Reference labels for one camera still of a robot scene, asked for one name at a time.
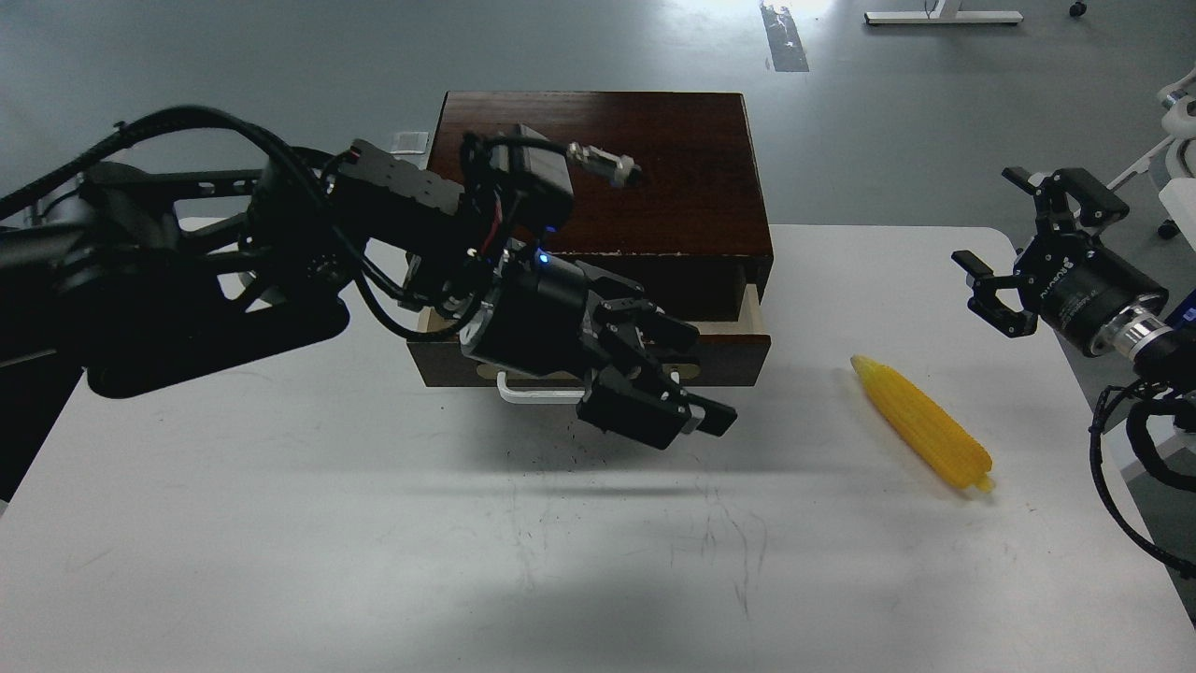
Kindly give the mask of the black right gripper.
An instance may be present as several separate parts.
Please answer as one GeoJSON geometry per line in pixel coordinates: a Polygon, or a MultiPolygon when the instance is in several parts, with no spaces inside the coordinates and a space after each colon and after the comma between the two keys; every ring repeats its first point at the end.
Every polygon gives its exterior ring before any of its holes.
{"type": "Polygon", "coordinates": [[[1035,239],[1015,259],[1015,274],[997,276],[972,251],[952,252],[971,289],[968,308],[1009,339],[1037,331],[1038,316],[1085,357],[1113,350],[1112,328],[1125,308],[1163,310],[1168,290],[1096,237],[1131,213],[1085,167],[1050,175],[1005,167],[1005,181],[1033,200],[1035,239]],[[1021,310],[999,296],[1017,290],[1021,310]]]}

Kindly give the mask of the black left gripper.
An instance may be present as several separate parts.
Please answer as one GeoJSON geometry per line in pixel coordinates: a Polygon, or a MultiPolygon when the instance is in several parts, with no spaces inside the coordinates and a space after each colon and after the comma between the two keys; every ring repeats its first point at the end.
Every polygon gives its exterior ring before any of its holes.
{"type": "Polygon", "coordinates": [[[598,265],[547,252],[505,265],[478,313],[460,331],[465,357],[533,378],[568,372],[585,379],[576,417],[655,449],[681,435],[721,438],[738,420],[736,408],[692,394],[660,367],[620,371],[604,334],[641,336],[669,351],[688,351],[696,325],[666,314],[642,285],[598,265]]]}

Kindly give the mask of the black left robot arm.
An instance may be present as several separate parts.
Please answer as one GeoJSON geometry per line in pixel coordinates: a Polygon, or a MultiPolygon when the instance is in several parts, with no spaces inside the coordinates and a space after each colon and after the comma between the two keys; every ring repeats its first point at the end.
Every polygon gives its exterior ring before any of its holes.
{"type": "Polygon", "coordinates": [[[4,502],[85,378],[129,399],[342,334],[354,286],[405,344],[456,344],[499,383],[568,377],[576,416],[665,449],[720,438],[736,409],[676,372],[696,325],[640,282],[543,247],[573,204],[568,167],[631,186],[631,157],[526,126],[465,134],[463,181],[356,140],[295,148],[214,108],[120,123],[4,196],[4,502]]]}

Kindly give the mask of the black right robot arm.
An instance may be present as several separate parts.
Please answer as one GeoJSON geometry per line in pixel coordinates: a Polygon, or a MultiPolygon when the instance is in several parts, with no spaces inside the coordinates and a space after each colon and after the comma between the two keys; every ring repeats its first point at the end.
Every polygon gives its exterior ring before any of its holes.
{"type": "Polygon", "coordinates": [[[1084,167],[1001,175],[1032,197],[1035,235],[1005,276],[972,251],[953,251],[971,289],[968,308],[1009,339],[1045,322],[1085,357],[1117,351],[1147,383],[1191,393],[1192,329],[1163,322],[1168,290],[1102,241],[1129,206],[1084,167]]]}

